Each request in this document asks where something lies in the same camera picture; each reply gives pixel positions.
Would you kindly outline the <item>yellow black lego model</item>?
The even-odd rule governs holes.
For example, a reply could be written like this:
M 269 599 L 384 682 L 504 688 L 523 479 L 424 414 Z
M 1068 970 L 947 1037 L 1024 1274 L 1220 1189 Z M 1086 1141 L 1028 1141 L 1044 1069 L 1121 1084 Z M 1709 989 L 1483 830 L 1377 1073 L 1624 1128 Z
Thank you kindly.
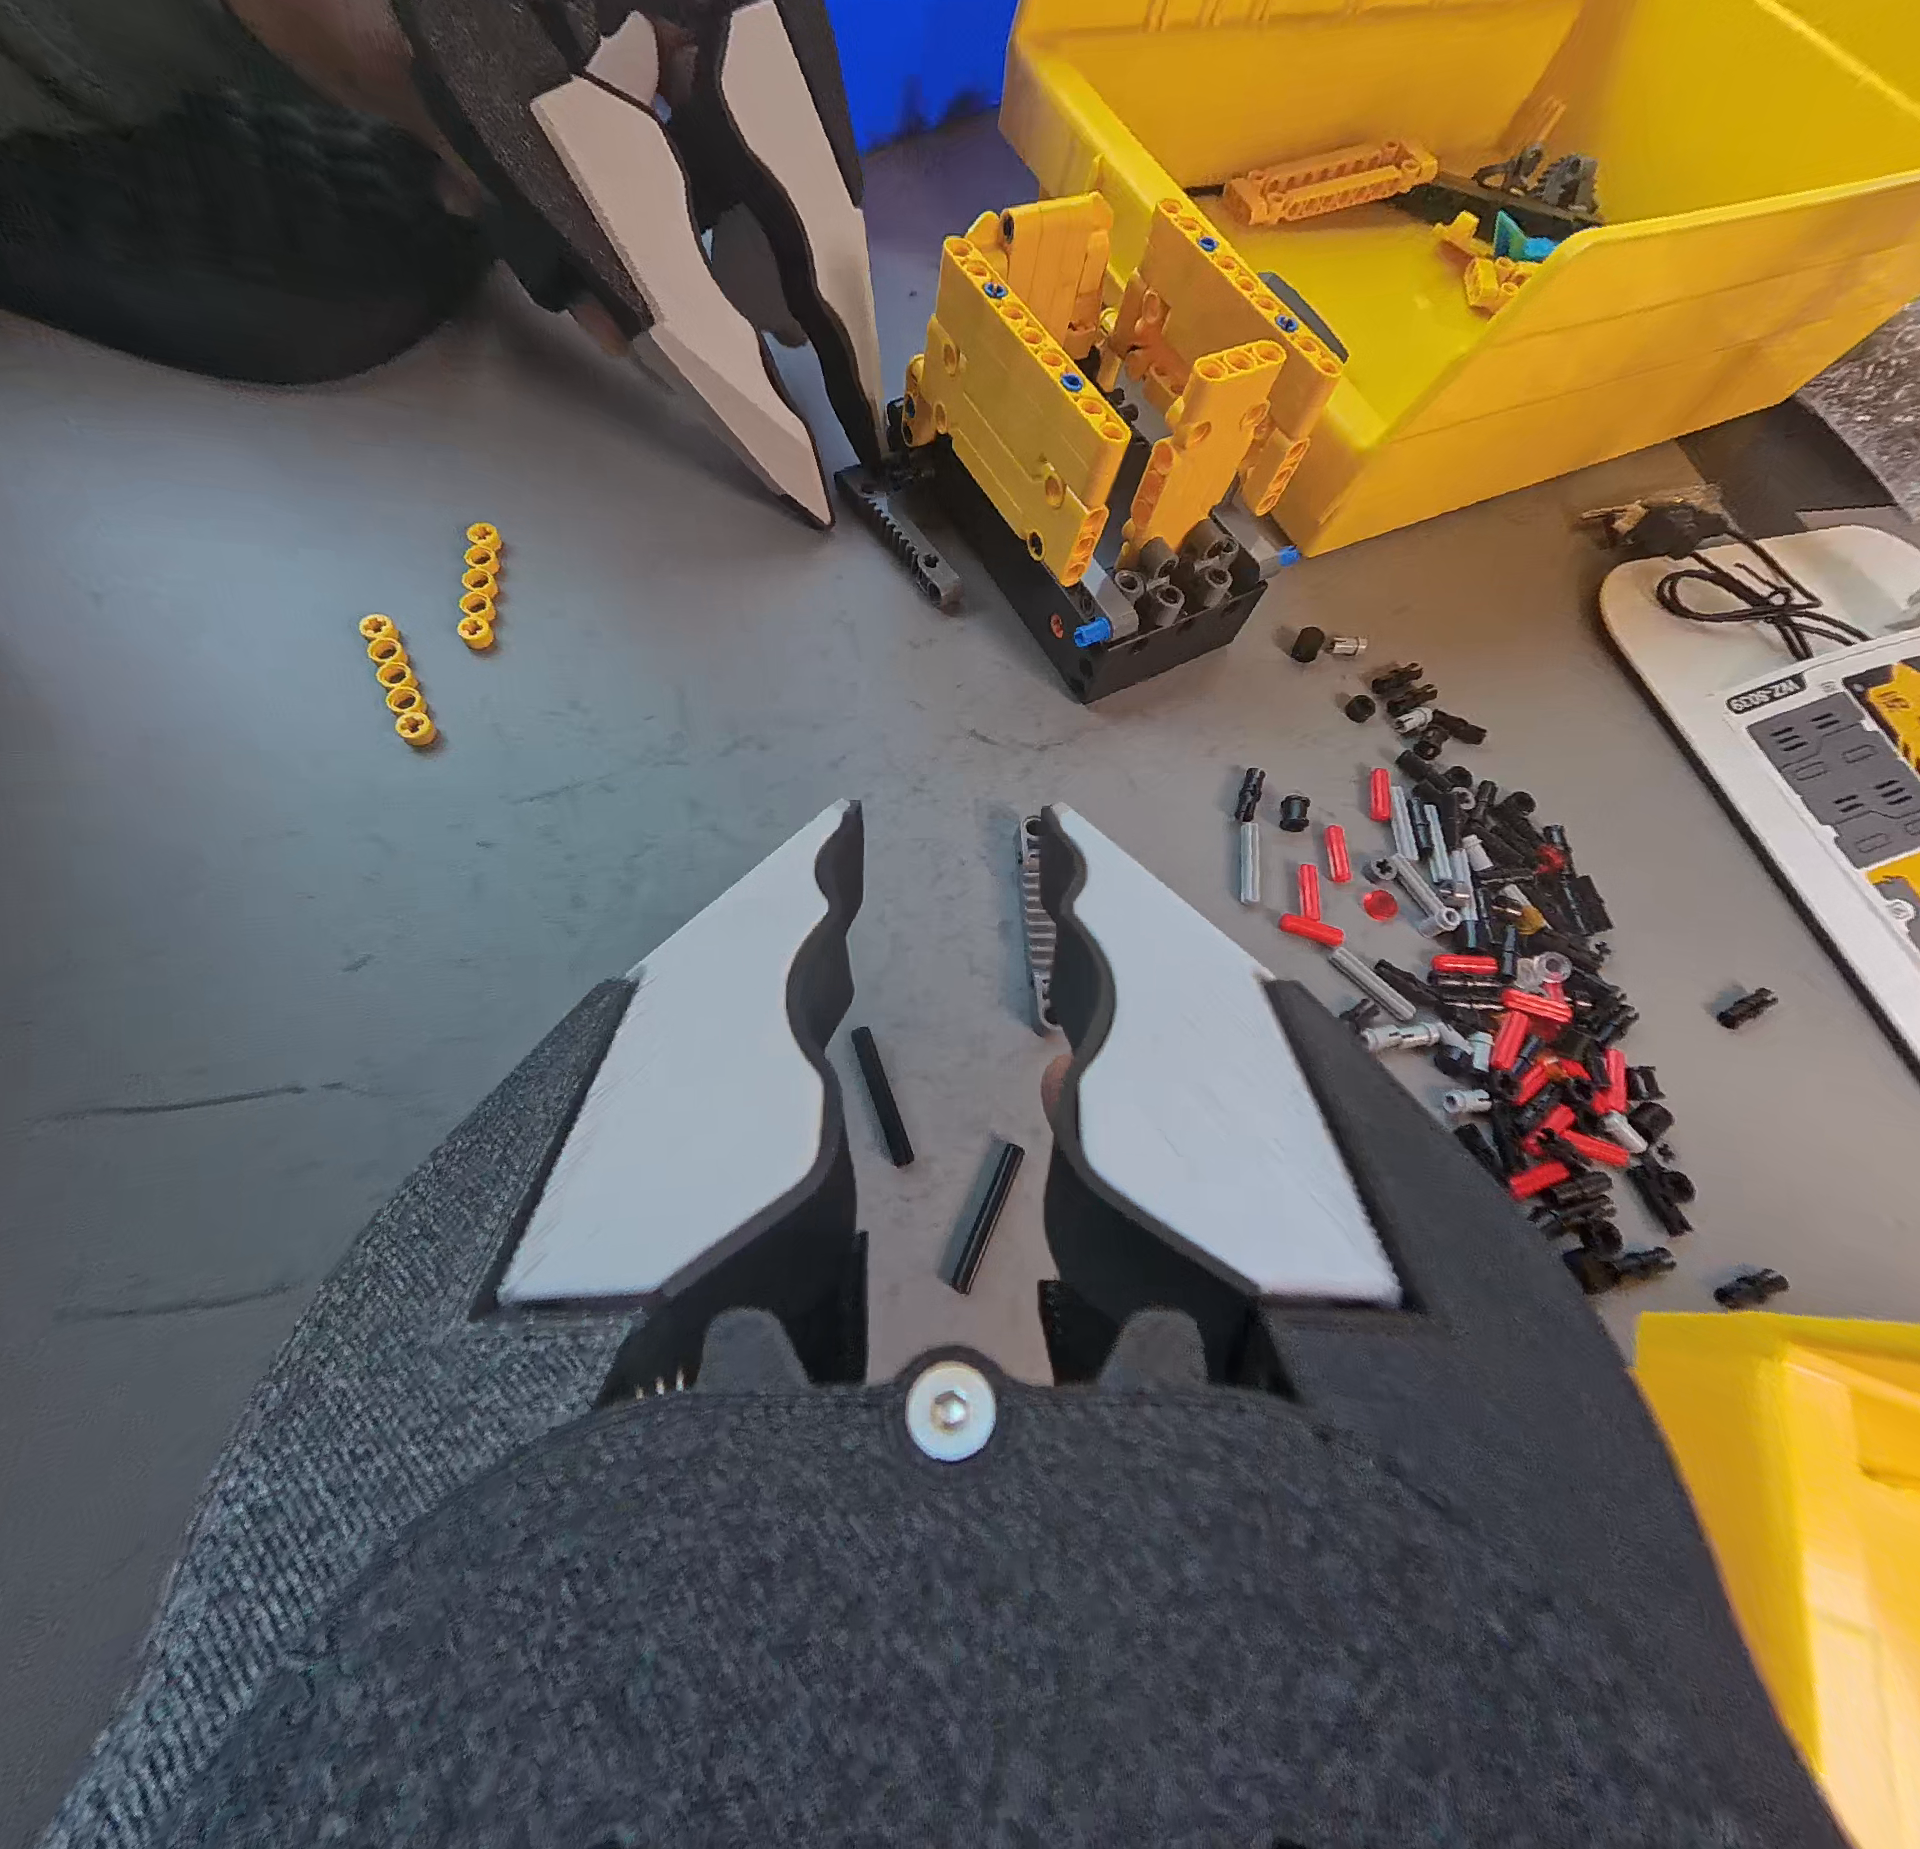
M 888 408 L 962 543 L 1068 692 L 1094 704 L 1225 651 L 1275 558 L 1227 520 L 1278 513 L 1345 347 L 1185 194 L 1110 254 L 1101 194 L 986 213 L 946 238 L 923 348 Z

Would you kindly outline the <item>clear bubble wrap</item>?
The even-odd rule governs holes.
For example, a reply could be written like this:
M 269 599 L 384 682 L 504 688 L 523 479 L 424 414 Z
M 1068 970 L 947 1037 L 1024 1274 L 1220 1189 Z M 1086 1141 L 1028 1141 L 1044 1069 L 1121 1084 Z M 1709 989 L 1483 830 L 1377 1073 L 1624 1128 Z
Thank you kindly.
M 1903 311 L 1800 386 L 1811 410 L 1888 485 L 1918 468 L 1918 318 Z

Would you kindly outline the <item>orange lego frame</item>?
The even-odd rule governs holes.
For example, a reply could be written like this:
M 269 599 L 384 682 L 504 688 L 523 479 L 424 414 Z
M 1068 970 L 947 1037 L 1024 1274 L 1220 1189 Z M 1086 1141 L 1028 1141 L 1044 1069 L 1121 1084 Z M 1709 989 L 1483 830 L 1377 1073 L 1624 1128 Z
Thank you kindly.
M 1408 194 L 1437 168 L 1419 141 L 1374 139 L 1239 173 L 1220 200 L 1236 226 L 1292 226 Z

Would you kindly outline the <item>black lego axle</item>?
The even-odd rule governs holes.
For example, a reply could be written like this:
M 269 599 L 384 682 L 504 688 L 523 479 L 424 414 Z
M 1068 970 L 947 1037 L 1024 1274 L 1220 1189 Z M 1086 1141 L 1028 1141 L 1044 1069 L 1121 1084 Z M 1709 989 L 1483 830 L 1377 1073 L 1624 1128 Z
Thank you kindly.
M 1024 1149 L 1011 1141 L 994 1141 L 988 1159 L 981 1166 L 973 1193 L 947 1239 L 940 1274 L 956 1295 L 968 1295 L 979 1279 L 986 1253 L 990 1250 L 1007 1202 L 1021 1179 Z
M 882 1136 L 888 1161 L 896 1169 L 915 1166 L 917 1147 L 907 1134 L 907 1124 L 900 1111 L 900 1097 L 893 1088 L 885 1062 L 880 1054 L 874 1033 L 864 1023 L 855 1024 L 851 1030 L 851 1047 L 855 1054 L 857 1073 L 867 1088 L 867 1097 L 874 1109 L 876 1130 Z

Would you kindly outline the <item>black lego beam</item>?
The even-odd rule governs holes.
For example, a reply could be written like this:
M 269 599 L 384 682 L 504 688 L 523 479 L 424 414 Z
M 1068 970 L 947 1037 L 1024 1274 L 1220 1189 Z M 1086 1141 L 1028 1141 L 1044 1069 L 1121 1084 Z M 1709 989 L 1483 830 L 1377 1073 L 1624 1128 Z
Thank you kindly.
M 1461 213 L 1473 213 L 1487 236 L 1492 236 L 1499 214 L 1506 214 L 1525 236 L 1545 236 L 1553 242 L 1603 226 L 1603 216 L 1595 213 L 1565 211 L 1539 200 L 1525 189 L 1494 189 L 1452 175 L 1421 182 L 1387 203 L 1431 226 L 1444 226 Z

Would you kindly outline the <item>yellow plastic bin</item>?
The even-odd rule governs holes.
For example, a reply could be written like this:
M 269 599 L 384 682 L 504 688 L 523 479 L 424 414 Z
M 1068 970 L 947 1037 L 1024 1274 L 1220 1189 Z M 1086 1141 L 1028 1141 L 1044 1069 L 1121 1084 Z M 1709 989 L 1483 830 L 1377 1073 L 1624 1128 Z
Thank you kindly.
M 1918 0 L 1021 0 L 999 126 L 1099 187 L 1116 275 L 1176 195 L 1399 139 L 1542 139 L 1603 223 L 1497 315 L 1433 226 L 1232 228 L 1348 348 L 1275 518 L 1310 556 L 1775 406 L 1915 298 Z
M 1918 1327 L 1652 1313 L 1636 1375 L 1842 1831 L 1918 1844 Z

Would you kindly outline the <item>person's left hand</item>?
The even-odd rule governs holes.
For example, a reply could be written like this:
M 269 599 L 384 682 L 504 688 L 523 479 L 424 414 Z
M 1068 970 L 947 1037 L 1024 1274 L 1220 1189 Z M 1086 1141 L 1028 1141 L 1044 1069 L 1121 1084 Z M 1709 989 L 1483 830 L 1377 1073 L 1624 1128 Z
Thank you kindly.
M 441 148 L 392 0 L 223 0 L 304 85 Z

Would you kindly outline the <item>yellow lego connector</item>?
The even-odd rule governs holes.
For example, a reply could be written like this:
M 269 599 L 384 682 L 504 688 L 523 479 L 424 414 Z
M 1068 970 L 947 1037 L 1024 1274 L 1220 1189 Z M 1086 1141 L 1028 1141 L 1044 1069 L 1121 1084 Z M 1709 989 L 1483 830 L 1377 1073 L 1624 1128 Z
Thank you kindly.
M 1527 240 L 1503 213 L 1497 214 L 1494 238 L 1483 238 L 1479 219 L 1466 211 L 1431 233 L 1434 248 L 1459 262 L 1464 299 L 1483 318 L 1497 318 L 1544 268 L 1539 258 L 1525 254 Z

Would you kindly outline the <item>lego sticker sheet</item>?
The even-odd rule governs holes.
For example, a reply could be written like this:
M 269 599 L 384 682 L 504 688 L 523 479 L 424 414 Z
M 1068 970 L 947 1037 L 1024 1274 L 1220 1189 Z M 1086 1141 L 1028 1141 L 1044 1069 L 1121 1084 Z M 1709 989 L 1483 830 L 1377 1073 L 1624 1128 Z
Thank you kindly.
M 1772 776 L 1794 867 L 1918 944 L 1918 631 L 1870 636 L 1719 698 Z

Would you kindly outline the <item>blue plastic bin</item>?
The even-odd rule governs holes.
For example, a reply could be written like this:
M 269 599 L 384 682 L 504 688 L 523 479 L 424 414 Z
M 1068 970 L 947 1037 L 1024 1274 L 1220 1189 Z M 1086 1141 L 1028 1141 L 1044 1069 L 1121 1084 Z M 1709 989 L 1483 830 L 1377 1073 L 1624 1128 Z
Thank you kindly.
M 999 106 L 1017 0 L 827 0 L 860 154 Z

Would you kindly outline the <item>pile of small lego pins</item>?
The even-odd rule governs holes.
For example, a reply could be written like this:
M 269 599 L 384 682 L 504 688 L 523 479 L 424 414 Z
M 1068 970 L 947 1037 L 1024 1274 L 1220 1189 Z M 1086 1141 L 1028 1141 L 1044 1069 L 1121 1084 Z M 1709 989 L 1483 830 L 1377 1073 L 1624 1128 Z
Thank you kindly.
M 1595 1311 L 1655 1313 L 1696 1222 L 1673 1095 L 1567 824 L 1489 764 L 1487 729 L 1421 663 L 1307 630 L 1307 773 L 1268 756 L 1232 802 L 1232 896 L 1325 963 L 1364 1048 L 1421 1067 L 1427 1106 Z

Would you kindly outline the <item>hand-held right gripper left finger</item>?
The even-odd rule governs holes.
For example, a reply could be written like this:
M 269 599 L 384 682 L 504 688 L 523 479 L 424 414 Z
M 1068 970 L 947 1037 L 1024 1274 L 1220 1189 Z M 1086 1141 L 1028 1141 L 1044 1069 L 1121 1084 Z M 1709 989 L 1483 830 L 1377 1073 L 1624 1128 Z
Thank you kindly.
M 772 1315 L 812 1384 L 867 1379 L 867 1239 L 829 1044 L 855 995 L 864 819 L 835 802 L 630 974 L 497 1307 L 630 1315 L 612 1384 L 698 1381 L 709 1325 Z

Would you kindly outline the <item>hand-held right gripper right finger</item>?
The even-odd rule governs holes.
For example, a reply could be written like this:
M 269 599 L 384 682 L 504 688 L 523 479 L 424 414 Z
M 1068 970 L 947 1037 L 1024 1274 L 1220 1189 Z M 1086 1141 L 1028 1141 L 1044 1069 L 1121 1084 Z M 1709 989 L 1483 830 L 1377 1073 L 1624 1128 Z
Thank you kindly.
M 1281 984 L 1070 806 L 1040 819 L 1068 1069 L 1044 1232 L 1054 1333 L 1173 1313 L 1211 1384 L 1284 1384 L 1269 1318 L 1404 1292 L 1284 1023 Z

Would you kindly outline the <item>grey lego gear rack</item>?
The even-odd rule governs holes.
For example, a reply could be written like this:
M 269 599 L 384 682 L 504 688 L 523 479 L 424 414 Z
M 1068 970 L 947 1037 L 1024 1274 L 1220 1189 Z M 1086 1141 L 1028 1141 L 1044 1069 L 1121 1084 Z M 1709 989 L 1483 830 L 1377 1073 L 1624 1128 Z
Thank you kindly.
M 930 483 L 926 472 L 907 463 L 880 468 L 852 464 L 835 483 L 849 512 L 891 551 L 923 599 L 942 616 L 962 613 L 962 573 L 921 520 L 921 490 Z
M 1054 1015 L 1052 977 L 1054 954 L 1057 948 L 1057 930 L 1054 916 L 1044 905 L 1041 888 L 1041 815 L 1029 814 L 1015 830 L 1015 864 L 1021 888 L 1021 935 L 1028 963 L 1028 980 L 1033 989 L 1033 1020 L 1040 1035 L 1057 1035 L 1060 1024 Z

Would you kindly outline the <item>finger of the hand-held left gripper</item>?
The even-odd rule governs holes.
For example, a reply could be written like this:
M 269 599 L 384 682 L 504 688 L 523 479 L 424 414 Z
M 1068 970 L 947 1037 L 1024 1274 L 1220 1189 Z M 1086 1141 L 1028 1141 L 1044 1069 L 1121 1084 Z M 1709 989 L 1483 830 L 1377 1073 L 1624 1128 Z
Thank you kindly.
M 755 299 L 775 305 L 772 325 L 812 351 L 849 445 L 880 466 L 885 400 L 867 219 L 781 2 L 734 8 L 703 48 L 698 82 L 721 213 L 742 213 L 764 242 Z
M 660 121 L 583 77 L 540 95 L 532 116 L 645 305 L 644 348 L 701 400 L 771 493 L 816 529 L 832 529 L 812 434 L 784 395 L 759 331 L 711 274 L 683 162 Z

